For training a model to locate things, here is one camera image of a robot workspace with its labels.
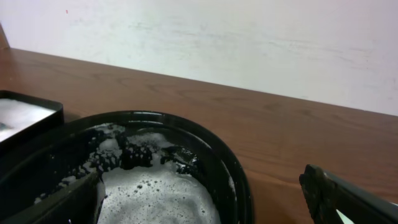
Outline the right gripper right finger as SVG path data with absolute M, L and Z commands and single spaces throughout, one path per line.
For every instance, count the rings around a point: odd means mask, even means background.
M 397 205 L 387 202 L 313 164 L 305 167 L 299 182 L 314 224 L 397 224 Z

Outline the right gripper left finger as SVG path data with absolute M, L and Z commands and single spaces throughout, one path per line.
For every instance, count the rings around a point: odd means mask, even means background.
M 1 184 L 1 223 L 97 223 L 104 198 L 98 172 L 65 187 L 48 177 L 17 176 Z

